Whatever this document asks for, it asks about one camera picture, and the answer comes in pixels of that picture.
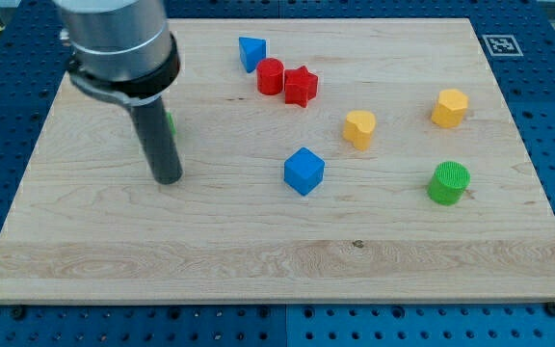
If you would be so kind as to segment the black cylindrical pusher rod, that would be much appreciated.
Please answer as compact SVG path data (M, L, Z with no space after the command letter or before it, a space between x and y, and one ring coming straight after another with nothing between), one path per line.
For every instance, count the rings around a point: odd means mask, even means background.
M155 181L175 183L183 170L162 97L132 106L130 116Z

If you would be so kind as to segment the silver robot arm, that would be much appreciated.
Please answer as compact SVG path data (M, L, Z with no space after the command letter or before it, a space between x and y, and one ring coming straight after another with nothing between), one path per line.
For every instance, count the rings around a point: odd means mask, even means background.
M70 46L71 83L82 93L125 109L155 181L183 174L162 93L180 60L160 0L55 0Z

